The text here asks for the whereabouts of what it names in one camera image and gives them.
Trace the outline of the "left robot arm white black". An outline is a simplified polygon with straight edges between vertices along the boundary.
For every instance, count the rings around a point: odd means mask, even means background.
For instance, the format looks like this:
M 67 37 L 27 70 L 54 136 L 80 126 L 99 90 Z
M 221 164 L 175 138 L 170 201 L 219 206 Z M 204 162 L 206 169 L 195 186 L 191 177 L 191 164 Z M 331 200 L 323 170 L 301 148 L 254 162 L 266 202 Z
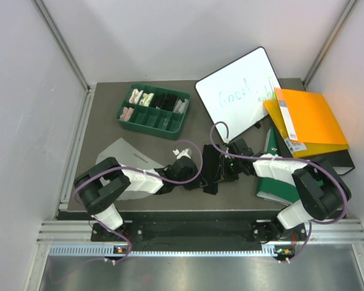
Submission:
M 104 227 L 112 240 L 125 235 L 125 225 L 114 203 L 132 192 L 150 195 L 170 193 L 176 186 L 194 190 L 205 186 L 199 169 L 187 156 L 177 158 L 163 168 L 140 170 L 123 166 L 109 157 L 74 180 L 75 198 L 80 199 L 86 212 Z

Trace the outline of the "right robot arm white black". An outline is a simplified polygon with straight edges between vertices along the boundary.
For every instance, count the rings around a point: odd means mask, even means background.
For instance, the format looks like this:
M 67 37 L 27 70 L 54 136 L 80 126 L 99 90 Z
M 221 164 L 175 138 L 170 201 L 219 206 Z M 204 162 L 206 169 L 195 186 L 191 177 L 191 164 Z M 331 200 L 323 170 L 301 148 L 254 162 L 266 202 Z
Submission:
M 286 239 L 294 227 L 306 222 L 333 224 L 345 217 L 351 191 L 325 158 L 310 161 L 266 152 L 255 154 L 243 139 L 226 147 L 228 151 L 214 145 L 215 150 L 229 157 L 236 174 L 269 178 L 296 188 L 298 201 L 272 219 L 271 233 L 275 238 Z

